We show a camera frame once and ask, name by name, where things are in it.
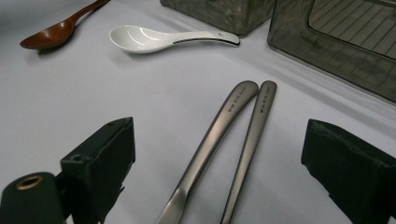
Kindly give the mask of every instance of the gray container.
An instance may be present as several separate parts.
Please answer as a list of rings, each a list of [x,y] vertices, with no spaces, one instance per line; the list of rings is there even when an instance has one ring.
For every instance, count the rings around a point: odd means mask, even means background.
[[[396,0],[276,0],[267,42],[396,103]]]
[[[235,35],[271,18],[275,0],[161,0],[161,4]]]

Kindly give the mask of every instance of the white ceramic spoon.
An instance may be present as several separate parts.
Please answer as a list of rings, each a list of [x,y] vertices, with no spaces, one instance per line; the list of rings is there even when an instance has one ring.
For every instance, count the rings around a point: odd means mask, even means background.
[[[113,28],[109,33],[110,40],[120,47],[133,53],[151,53],[166,49],[175,44],[193,40],[220,41],[238,47],[239,37],[222,31],[198,31],[166,34],[147,28],[122,25]]]

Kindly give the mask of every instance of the wooden spoon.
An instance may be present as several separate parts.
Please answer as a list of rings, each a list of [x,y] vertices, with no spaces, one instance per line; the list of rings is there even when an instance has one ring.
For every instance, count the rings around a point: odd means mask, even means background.
[[[20,45],[25,49],[51,49],[61,45],[73,34],[74,28],[79,18],[86,13],[102,7],[110,0],[97,0],[96,2],[82,8],[71,17],[61,21],[35,35],[31,35],[22,40]]]

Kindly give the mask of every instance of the white tablecloth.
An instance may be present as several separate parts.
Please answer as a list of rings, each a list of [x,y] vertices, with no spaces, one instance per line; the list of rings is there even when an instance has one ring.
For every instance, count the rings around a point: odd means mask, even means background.
[[[58,174],[59,160],[102,125],[132,116],[136,163],[106,222],[155,223],[221,104],[243,80],[270,79],[278,89],[234,223],[350,223],[301,165],[309,119],[338,125],[396,157],[396,106],[269,49],[269,21],[239,48],[190,42],[135,55],[110,42],[113,27],[216,28],[156,0],[112,0],[81,19],[60,49],[19,46],[91,2],[0,2],[0,189],[33,172]],[[219,223],[252,107],[222,142],[182,223]]]

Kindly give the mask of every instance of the spoon handle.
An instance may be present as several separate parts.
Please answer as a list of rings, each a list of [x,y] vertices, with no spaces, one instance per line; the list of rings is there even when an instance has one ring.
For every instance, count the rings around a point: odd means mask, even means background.
[[[259,87],[252,81],[241,82],[233,89],[207,130],[157,224],[179,223],[191,191],[204,174],[221,139],[258,90]]]
[[[222,31],[196,31],[196,32],[178,33],[175,35],[175,41],[173,42],[173,44],[179,44],[194,40],[199,40],[199,41],[215,40],[215,41],[231,44],[234,46],[240,45],[240,40],[237,35],[233,35]]]
[[[71,17],[68,18],[68,20],[70,20],[71,22],[73,22],[73,24],[76,24],[76,22],[78,21],[78,19],[80,17],[82,17],[83,15],[85,15],[87,12],[90,12],[92,10],[95,10],[99,7],[102,7],[103,5],[105,5],[106,3],[108,3],[110,0],[97,0],[94,3],[80,9],[78,12],[76,12],[75,14],[73,14]]]

